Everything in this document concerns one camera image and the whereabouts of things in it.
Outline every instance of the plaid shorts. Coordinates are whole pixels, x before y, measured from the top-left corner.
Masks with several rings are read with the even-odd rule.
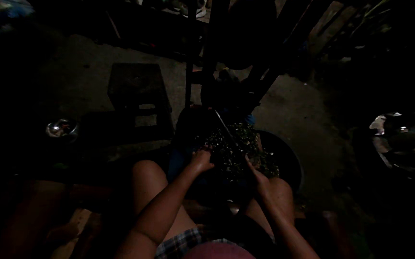
[[[234,244],[225,238],[209,240],[202,228],[196,227],[161,243],[156,249],[155,259],[180,259],[188,250],[207,241]]]

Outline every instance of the metal bowl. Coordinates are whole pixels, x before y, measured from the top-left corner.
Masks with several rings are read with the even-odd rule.
[[[73,142],[78,138],[79,125],[74,120],[60,119],[46,126],[46,134],[51,138],[68,139]]]

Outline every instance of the concrete floor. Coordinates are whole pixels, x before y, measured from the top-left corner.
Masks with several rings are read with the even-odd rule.
[[[107,96],[107,85],[115,62],[160,65],[176,125],[184,107],[185,63],[135,50],[97,45],[80,35],[63,40],[55,54],[40,66],[35,78],[35,84],[41,86],[39,115],[50,119],[80,119],[89,112],[114,110]],[[240,79],[247,74],[248,70],[237,73]],[[193,85],[194,103],[201,103],[200,90],[201,86]],[[337,212],[356,243],[360,258],[367,258],[369,253],[362,238],[362,226],[372,218],[348,194],[336,193],[331,186],[334,176],[356,168],[352,148],[338,135],[331,114],[326,112],[323,95],[311,82],[280,76],[261,103],[254,110],[256,128],[285,139],[305,170],[305,184],[296,197],[297,209]],[[100,159],[112,161],[167,144],[169,141],[155,141],[111,147],[101,153]]]

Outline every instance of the pink cloth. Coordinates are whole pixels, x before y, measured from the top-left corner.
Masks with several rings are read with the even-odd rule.
[[[228,243],[206,242],[190,249],[184,259],[255,259],[240,246]]]

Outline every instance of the thigh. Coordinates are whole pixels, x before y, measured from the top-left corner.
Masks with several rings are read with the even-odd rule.
[[[133,167],[132,192],[134,213],[138,215],[145,206],[167,186],[166,174],[159,165],[150,160],[137,162]],[[196,227],[181,206],[173,226],[164,240]]]
[[[280,178],[271,178],[271,193],[276,205],[282,210],[284,216],[294,224],[294,198],[292,188],[287,182]],[[274,236],[271,226],[265,214],[255,199],[252,199],[243,213],[257,222],[269,235]]]

